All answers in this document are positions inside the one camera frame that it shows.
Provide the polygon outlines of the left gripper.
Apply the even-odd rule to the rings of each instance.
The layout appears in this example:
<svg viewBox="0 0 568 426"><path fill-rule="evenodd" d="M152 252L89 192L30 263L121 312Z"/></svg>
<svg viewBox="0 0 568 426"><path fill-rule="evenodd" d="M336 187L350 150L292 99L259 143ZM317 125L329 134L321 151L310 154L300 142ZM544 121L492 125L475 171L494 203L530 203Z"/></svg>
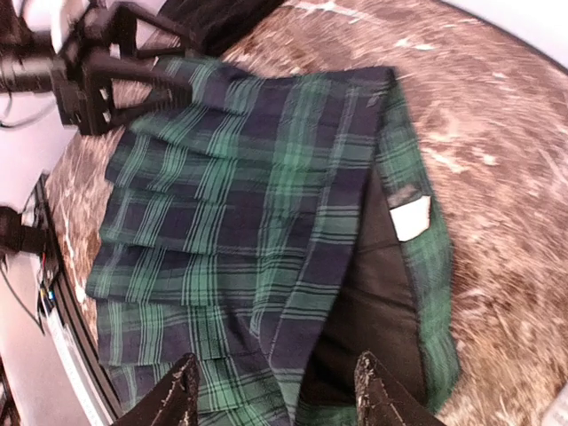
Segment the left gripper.
<svg viewBox="0 0 568 426"><path fill-rule="evenodd" d="M116 2L110 11L111 43L100 27L76 26L52 63L51 86L61 121L84 136L103 135L143 114L187 106L193 98L193 87L184 78L110 52L115 44L121 57L186 54L195 50L192 32L133 2Z"/></svg>

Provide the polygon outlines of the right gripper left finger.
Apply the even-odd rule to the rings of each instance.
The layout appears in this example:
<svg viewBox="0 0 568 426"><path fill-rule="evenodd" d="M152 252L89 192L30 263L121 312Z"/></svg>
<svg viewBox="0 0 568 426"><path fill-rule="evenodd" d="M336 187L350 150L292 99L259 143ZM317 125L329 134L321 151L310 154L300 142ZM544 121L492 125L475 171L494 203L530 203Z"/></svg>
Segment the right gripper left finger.
<svg viewBox="0 0 568 426"><path fill-rule="evenodd" d="M113 426L197 426L198 390L197 359L187 353Z"/></svg>

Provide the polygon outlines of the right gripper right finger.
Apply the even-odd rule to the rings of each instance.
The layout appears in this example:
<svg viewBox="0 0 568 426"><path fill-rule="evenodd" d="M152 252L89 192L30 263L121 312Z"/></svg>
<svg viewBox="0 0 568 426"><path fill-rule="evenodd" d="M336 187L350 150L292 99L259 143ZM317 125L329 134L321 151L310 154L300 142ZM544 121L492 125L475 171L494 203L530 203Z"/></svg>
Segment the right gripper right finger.
<svg viewBox="0 0 568 426"><path fill-rule="evenodd" d="M359 356L354 383L358 425L445 426L370 351Z"/></svg>

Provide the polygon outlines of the black t-shirt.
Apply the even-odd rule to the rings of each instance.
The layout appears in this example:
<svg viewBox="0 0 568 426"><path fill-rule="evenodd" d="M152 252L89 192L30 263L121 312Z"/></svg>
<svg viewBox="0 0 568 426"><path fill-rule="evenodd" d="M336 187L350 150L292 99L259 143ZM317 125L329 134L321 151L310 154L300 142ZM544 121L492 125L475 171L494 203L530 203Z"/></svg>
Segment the black t-shirt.
<svg viewBox="0 0 568 426"><path fill-rule="evenodd" d="M159 15L189 29L198 53L220 57L284 0L167 0Z"/></svg>

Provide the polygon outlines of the dark green plaid garment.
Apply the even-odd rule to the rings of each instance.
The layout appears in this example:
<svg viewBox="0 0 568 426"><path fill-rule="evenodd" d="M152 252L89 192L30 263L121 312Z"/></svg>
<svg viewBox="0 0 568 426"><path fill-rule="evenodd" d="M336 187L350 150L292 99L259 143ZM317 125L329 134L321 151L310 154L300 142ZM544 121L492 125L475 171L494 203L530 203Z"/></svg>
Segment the dark green plaid garment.
<svg viewBox="0 0 568 426"><path fill-rule="evenodd" d="M123 133L86 284L122 409L192 353L200 425L354 425L370 351L437 417L453 250L394 68L156 67L193 100Z"/></svg>

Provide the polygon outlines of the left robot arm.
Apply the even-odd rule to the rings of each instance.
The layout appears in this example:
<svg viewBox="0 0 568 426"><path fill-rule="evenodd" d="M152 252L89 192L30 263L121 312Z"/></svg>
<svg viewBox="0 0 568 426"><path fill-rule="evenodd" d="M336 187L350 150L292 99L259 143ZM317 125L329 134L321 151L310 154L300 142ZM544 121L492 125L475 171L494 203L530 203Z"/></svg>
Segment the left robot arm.
<svg viewBox="0 0 568 426"><path fill-rule="evenodd" d="M195 50L183 26L133 2L63 1L49 31L29 28L12 2L1 3L1 91L52 92L63 124L100 136L142 114L192 101L192 85L151 69L145 60ZM114 102L115 80L144 83L156 98L134 106Z"/></svg>

